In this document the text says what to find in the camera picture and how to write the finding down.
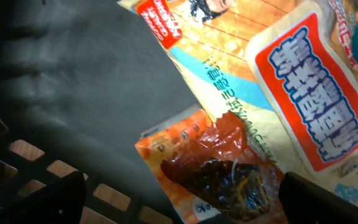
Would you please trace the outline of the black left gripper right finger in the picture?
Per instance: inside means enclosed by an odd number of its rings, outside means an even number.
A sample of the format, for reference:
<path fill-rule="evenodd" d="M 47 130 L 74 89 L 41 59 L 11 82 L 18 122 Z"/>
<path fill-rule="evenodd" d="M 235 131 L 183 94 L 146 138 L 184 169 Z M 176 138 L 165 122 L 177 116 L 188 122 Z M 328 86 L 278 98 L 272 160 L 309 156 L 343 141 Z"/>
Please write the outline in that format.
<path fill-rule="evenodd" d="M 287 172 L 278 198 L 289 223 L 358 223 L 358 207 L 312 183 Z"/>

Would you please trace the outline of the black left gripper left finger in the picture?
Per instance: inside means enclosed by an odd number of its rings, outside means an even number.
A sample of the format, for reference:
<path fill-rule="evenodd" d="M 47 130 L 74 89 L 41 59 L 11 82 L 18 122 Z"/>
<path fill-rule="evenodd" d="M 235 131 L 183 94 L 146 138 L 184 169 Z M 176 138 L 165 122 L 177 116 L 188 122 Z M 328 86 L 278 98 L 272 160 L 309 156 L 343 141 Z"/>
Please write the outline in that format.
<path fill-rule="evenodd" d="M 74 171 L 0 209 L 0 224 L 79 224 L 86 193 L 83 173 Z"/>

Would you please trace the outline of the small orange snack packet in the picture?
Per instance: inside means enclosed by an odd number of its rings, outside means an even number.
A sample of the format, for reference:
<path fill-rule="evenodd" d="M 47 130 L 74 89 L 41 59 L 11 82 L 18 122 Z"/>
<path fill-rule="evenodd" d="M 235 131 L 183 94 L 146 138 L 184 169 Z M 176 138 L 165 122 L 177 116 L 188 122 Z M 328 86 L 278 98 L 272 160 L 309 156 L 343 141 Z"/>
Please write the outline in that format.
<path fill-rule="evenodd" d="M 135 144 L 185 223 L 224 215 L 234 223 L 287 223 L 278 190 L 283 172 L 232 111 L 205 110 Z"/>

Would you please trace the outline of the cream snack bag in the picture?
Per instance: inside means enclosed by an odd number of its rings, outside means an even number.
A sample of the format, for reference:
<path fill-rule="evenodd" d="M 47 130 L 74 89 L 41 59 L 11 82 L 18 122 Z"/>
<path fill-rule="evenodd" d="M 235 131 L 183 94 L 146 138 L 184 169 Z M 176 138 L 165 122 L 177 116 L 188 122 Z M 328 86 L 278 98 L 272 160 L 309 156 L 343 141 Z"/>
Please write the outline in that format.
<path fill-rule="evenodd" d="M 211 118 L 236 113 L 282 171 L 358 206 L 356 1 L 121 1 Z"/>

